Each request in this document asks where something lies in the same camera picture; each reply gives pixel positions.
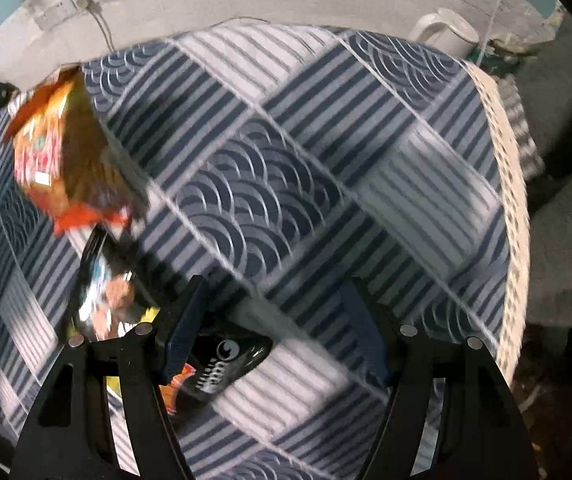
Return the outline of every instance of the chip bag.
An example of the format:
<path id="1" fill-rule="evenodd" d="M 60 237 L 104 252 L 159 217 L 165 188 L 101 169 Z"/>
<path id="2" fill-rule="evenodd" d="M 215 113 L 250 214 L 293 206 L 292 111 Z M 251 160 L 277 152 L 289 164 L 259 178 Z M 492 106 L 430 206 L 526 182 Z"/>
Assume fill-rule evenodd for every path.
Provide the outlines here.
<path id="1" fill-rule="evenodd" d="M 54 219 L 54 231 L 101 221 L 125 226 L 136 196 L 111 161 L 108 142 L 78 67 L 38 86 L 6 131 L 13 174 L 31 201 Z"/>
<path id="2" fill-rule="evenodd" d="M 77 333 L 90 341 L 121 337 L 137 323 L 152 322 L 167 304 L 165 294 L 152 290 L 111 234 L 96 226 L 68 302 L 66 337 Z M 259 365 L 271 348 L 269 337 L 206 312 L 184 369 L 170 384 L 159 387 L 166 411 L 176 413 L 180 388 L 192 398 L 210 402 Z M 107 386 L 121 395 L 118 377 L 108 377 Z"/>

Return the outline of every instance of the metal screw head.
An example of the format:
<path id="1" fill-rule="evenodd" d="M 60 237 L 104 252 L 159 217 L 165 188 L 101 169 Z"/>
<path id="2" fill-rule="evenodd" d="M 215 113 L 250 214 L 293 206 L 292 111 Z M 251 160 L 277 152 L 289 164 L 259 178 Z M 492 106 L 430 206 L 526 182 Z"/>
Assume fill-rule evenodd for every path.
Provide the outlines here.
<path id="1" fill-rule="evenodd" d="M 144 323 L 139 323 L 136 327 L 135 327 L 135 332 L 137 333 L 137 335 L 146 335 L 146 334 L 150 334 L 150 331 L 153 330 L 153 326 L 150 323 L 144 322 Z"/>
<path id="2" fill-rule="evenodd" d="M 73 337 L 69 338 L 68 346 L 71 346 L 73 348 L 77 348 L 83 342 L 84 342 L 84 336 L 82 336 L 81 334 L 77 334 L 77 335 L 74 335 Z"/>
<path id="3" fill-rule="evenodd" d="M 473 350 L 481 350 L 484 347 L 484 343 L 478 337 L 469 337 L 468 339 L 466 339 L 466 343 Z"/>
<path id="4" fill-rule="evenodd" d="M 399 331 L 406 337 L 414 337 L 417 335 L 417 329 L 413 325 L 402 325 L 399 327 Z"/>

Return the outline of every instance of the wave pattern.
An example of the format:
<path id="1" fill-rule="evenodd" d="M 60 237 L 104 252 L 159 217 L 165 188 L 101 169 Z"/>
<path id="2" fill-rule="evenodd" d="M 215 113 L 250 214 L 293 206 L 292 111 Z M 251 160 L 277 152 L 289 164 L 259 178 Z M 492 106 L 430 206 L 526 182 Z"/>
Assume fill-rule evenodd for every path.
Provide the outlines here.
<path id="1" fill-rule="evenodd" d="M 488 349 L 493 352 L 493 346 L 488 343 L 475 321 L 445 294 L 422 311 L 420 320 L 432 338 L 460 343 L 467 337 L 476 336 L 485 341 Z"/>
<path id="2" fill-rule="evenodd" d="M 99 112 L 106 112 L 133 76 L 165 46 L 163 41 L 118 50 L 82 65 L 86 91 Z"/>
<path id="3" fill-rule="evenodd" d="M 435 48 L 393 36 L 356 32 L 348 43 L 419 112 L 462 70 L 456 60 Z"/>
<path id="4" fill-rule="evenodd" d="M 457 61 L 381 34 L 259 25 L 147 43 L 82 70 L 95 111 L 159 201 L 136 240 L 147 277 L 179 293 L 184 278 L 205 274 L 222 308 L 259 293 L 268 301 L 244 305 L 270 312 L 255 316 L 260 332 L 284 346 L 297 326 L 311 352 L 320 344 L 334 358 L 320 367 L 310 354 L 295 359 L 291 346 L 278 349 L 200 410 L 177 434 L 197 478 L 330 480 L 358 472 L 385 396 L 352 380 L 344 388 L 345 378 L 372 382 L 337 293 L 351 276 L 435 338 L 460 341 L 482 329 L 492 339 L 486 329 L 501 329 L 510 257 L 503 210 L 473 197 L 499 192 L 495 153 L 477 89 Z M 29 95 L 0 110 L 0 418 L 14 435 L 57 356 L 48 343 L 79 264 L 69 240 L 52 235 L 52 221 L 13 182 L 12 147 L 2 136 Z M 253 107 L 263 110 L 253 116 Z M 456 167 L 421 139 L 404 148 L 418 114 Z M 259 118 L 266 115 L 268 122 Z M 386 186 L 372 179 L 382 164 Z M 429 171 L 439 174 L 427 178 Z M 342 194 L 359 196 L 364 182 L 385 195 L 381 214 L 364 210 L 363 196 Z M 401 208 L 415 224 L 393 234 L 388 223 L 400 225 Z M 430 240 L 422 235 L 429 224 Z M 431 250 L 453 238 L 440 274 L 447 285 L 421 261 L 435 266 L 430 251 L 419 258 L 405 249 L 416 245 L 411 235 L 417 244 L 431 241 Z M 224 261 L 236 272 L 220 267 Z M 306 384 L 282 385 L 291 367 Z M 328 388 L 318 392 L 313 386 L 324 378 Z M 432 426 L 441 392 L 435 383 Z M 137 472 L 121 401 L 110 404 L 120 465 Z M 240 424 L 245 412 L 252 416 Z M 429 433 L 416 468 L 430 462 Z"/>
<path id="5" fill-rule="evenodd" d="M 321 480 L 300 464 L 269 450 L 262 450 L 228 471 L 212 477 L 215 480 Z"/>
<path id="6" fill-rule="evenodd" d="M 258 283 L 343 202 L 265 120 L 254 118 L 213 153 L 176 197 L 237 270 Z"/>

